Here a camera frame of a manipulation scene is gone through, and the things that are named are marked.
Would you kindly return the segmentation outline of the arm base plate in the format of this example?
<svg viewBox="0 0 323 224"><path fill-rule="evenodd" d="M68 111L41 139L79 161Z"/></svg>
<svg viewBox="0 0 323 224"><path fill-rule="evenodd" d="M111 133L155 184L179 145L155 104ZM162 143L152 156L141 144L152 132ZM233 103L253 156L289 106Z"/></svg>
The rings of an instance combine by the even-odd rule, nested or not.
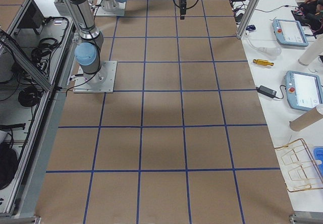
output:
<svg viewBox="0 0 323 224"><path fill-rule="evenodd" d="M125 14L126 2L115 0L97 0L94 14L97 17L122 17Z"/></svg>
<svg viewBox="0 0 323 224"><path fill-rule="evenodd" d="M74 93L113 93L117 71L117 61L102 61L100 71L90 79L90 75L77 77L75 80L76 87Z"/></svg>

